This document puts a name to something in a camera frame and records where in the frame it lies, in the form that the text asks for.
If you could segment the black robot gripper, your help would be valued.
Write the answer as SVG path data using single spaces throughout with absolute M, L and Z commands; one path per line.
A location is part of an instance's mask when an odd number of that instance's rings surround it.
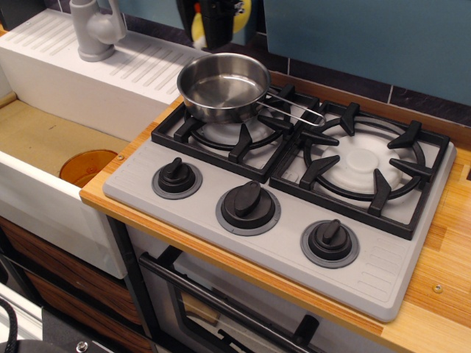
M 232 41 L 234 18 L 244 11 L 243 6 L 243 1 L 235 0 L 202 0 L 200 2 L 208 49 L 217 49 Z

